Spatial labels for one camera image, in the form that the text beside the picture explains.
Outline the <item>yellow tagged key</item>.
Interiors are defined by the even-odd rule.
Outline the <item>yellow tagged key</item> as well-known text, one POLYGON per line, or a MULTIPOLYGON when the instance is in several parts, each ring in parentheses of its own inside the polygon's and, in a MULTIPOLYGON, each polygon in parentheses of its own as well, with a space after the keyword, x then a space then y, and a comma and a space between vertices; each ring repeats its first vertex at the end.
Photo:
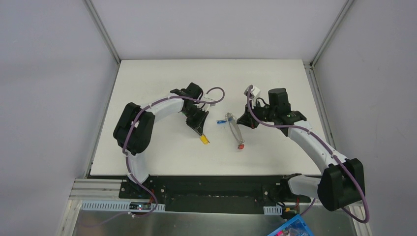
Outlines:
POLYGON ((208 145, 210 143, 209 140, 207 139, 206 135, 204 135, 204 134, 202 134, 200 136, 200 140, 204 145, 208 145))

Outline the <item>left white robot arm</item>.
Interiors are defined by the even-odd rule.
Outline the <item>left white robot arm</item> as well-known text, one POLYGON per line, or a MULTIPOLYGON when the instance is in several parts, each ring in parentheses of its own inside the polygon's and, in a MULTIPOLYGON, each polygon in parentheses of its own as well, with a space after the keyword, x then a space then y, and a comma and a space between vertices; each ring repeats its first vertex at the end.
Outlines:
POLYGON ((155 123, 169 115, 183 113, 186 125, 202 136, 211 102, 197 84, 190 83, 187 88, 173 89, 167 97, 148 105, 130 102, 125 106, 113 137, 126 155, 128 178, 134 182, 131 192, 138 199, 146 198, 150 192, 149 184, 144 182, 149 177, 145 154, 155 123))

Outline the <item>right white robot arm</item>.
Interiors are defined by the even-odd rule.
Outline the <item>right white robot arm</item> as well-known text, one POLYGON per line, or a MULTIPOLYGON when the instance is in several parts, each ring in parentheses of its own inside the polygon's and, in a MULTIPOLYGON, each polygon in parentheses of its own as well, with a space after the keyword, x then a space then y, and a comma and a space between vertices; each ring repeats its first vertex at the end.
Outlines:
POLYGON ((290 202, 298 195, 318 199, 329 211, 344 208, 365 198, 364 168, 357 159, 349 159, 322 140, 299 111, 292 110, 285 88, 268 91, 268 103, 259 97, 259 89, 249 86, 246 105, 237 123, 255 129, 260 124, 279 129, 294 141, 314 162, 321 177, 291 174, 281 180, 279 195, 290 202))

